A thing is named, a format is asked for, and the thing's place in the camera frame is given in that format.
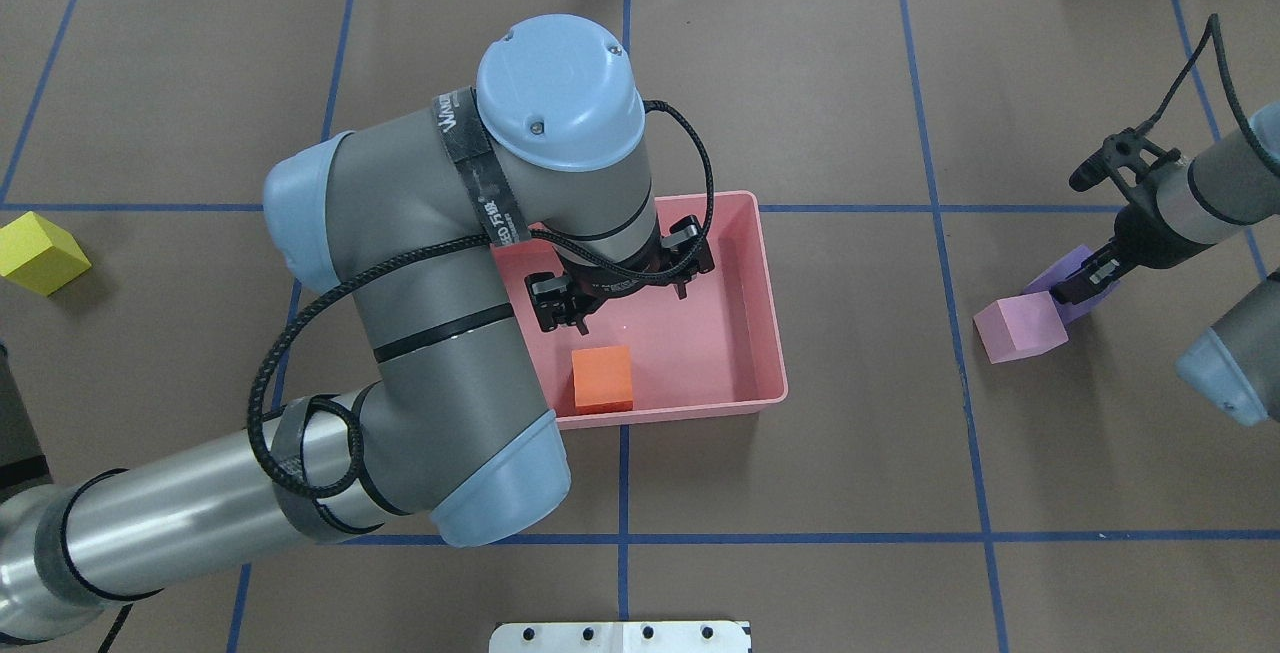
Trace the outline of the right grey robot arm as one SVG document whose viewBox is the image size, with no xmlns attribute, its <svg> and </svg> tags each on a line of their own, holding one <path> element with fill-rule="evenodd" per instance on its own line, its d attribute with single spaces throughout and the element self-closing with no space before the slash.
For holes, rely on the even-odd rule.
<svg viewBox="0 0 1280 653">
<path fill-rule="evenodd" d="M 1174 365 L 1201 399 L 1243 428 L 1277 423 L 1277 271 L 1261 273 L 1245 237 L 1277 216 L 1277 105 L 1267 102 L 1196 155 L 1128 128 L 1070 178 L 1111 182 L 1125 198 L 1108 239 L 1048 284 L 1056 303 L 1089 309 L 1137 271 L 1170 271 L 1190 297 L 1213 297 Z"/>
</svg>

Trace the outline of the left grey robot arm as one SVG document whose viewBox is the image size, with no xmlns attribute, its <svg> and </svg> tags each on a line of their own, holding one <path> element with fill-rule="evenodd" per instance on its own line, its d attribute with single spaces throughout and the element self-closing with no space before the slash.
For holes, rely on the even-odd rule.
<svg viewBox="0 0 1280 653">
<path fill-rule="evenodd" d="M 520 20 L 475 82 L 279 163 L 268 230 L 315 300 L 250 383 L 244 429 L 78 487 L 51 483 L 3 369 L 3 647 L 56 640 L 166 586 L 428 513 L 448 545 L 521 533 L 570 490 L 494 251 L 552 245 L 543 332 L 714 268 L 712 211 L 660 233 L 626 47 L 580 15 Z"/>
</svg>

